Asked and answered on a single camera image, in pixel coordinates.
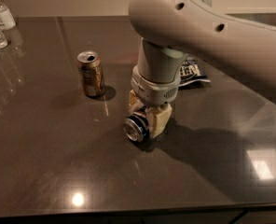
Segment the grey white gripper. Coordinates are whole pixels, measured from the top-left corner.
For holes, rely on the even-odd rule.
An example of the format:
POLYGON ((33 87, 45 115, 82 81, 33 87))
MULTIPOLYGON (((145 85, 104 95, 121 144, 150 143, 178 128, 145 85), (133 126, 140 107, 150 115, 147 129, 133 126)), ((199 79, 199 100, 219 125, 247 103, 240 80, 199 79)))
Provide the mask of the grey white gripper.
POLYGON ((138 72, 138 66, 132 69, 132 90, 130 90, 129 93, 129 113, 132 114, 141 109, 144 104, 146 106, 158 106, 149 107, 146 110, 146 118, 151 138, 156 138, 164 131, 173 111, 169 103, 176 98, 179 84, 179 76, 176 76, 173 82, 160 84, 142 77, 138 72))

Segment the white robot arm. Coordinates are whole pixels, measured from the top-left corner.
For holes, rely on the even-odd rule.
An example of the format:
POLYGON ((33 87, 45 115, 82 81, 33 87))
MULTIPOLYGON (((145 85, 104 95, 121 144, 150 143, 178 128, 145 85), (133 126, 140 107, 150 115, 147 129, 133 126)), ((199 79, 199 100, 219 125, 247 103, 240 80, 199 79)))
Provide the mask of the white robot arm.
POLYGON ((131 94, 146 107, 152 138, 169 120, 189 54, 248 79, 276 104, 276 26, 219 13, 210 0, 131 0, 129 19, 142 37, 131 94))

